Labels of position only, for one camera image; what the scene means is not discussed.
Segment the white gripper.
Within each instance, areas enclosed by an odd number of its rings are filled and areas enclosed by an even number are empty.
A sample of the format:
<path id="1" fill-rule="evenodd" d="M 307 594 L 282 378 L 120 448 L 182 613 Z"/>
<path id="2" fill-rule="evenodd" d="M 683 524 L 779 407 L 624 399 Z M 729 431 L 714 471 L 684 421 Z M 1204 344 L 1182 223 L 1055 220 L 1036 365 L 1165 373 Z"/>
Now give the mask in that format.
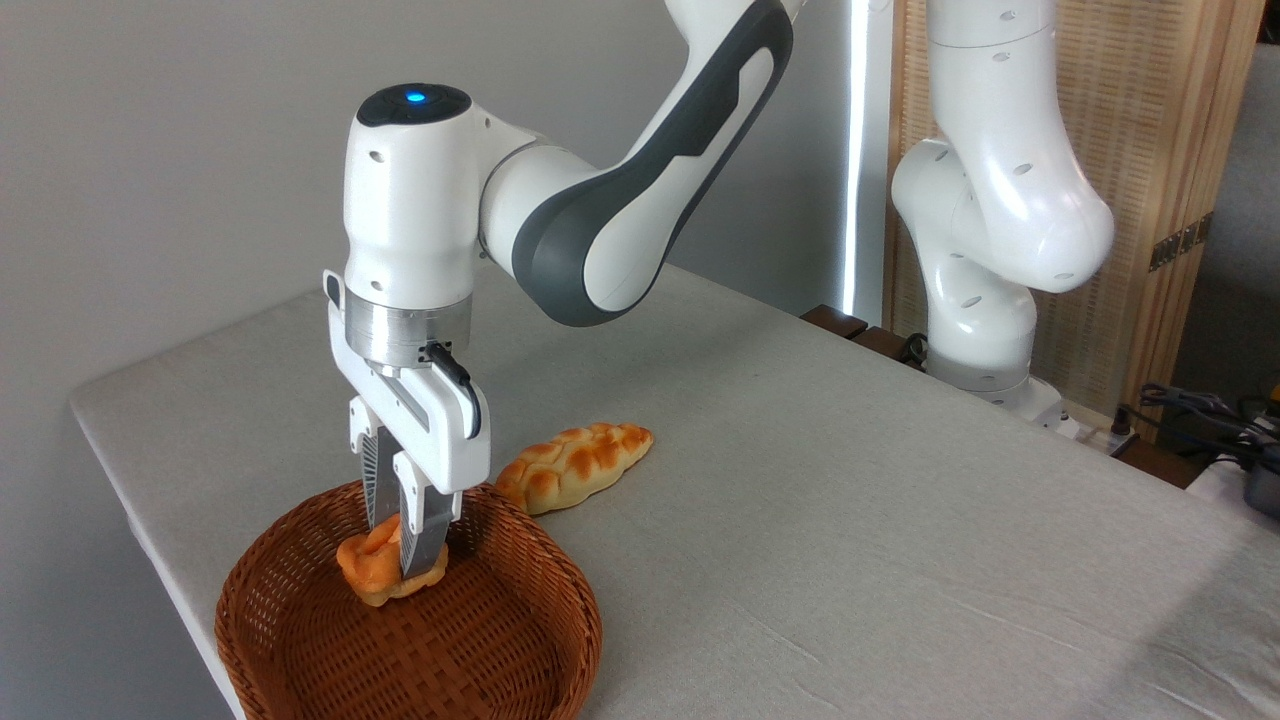
<path id="1" fill-rule="evenodd" d="M 436 365 L 399 369 L 397 375 L 376 369 L 346 340 L 346 307 L 339 302 L 355 296 L 329 270 L 323 287 L 332 354 L 358 395 L 349 401 L 349 447 L 360 459 L 367 527 L 399 512 L 401 571 L 413 579 L 436 564 L 451 524 L 461 518 L 461 491 L 490 477 L 486 400 L 474 386 L 472 401 Z"/>

